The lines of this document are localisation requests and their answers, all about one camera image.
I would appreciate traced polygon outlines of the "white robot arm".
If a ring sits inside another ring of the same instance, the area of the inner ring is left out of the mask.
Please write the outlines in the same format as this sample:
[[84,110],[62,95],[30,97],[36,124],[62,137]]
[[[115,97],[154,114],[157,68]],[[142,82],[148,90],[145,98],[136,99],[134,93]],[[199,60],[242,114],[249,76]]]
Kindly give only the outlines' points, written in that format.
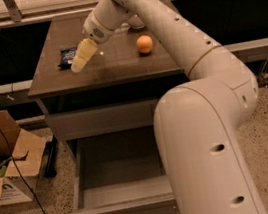
[[159,0],[100,0],[85,20],[71,69],[81,71],[137,15],[188,76],[154,112],[154,134],[180,214],[267,214],[236,139],[258,103],[255,75]]

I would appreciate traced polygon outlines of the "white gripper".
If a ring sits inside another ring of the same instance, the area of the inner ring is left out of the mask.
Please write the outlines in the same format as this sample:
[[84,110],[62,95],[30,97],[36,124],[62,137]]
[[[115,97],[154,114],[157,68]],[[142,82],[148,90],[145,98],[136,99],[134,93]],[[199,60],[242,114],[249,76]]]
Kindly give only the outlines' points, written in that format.
[[81,72],[97,51],[97,44],[105,43],[118,28],[114,11],[110,8],[94,9],[83,25],[87,39],[81,40],[76,49],[71,65],[74,73]]

